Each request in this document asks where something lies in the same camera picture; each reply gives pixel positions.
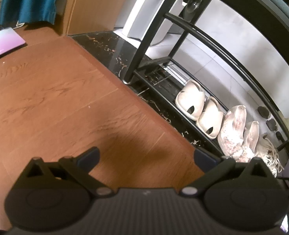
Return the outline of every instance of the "blue curtain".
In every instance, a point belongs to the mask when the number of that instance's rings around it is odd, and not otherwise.
[[[2,0],[0,25],[10,22],[33,23],[48,21],[54,24],[55,0]]]

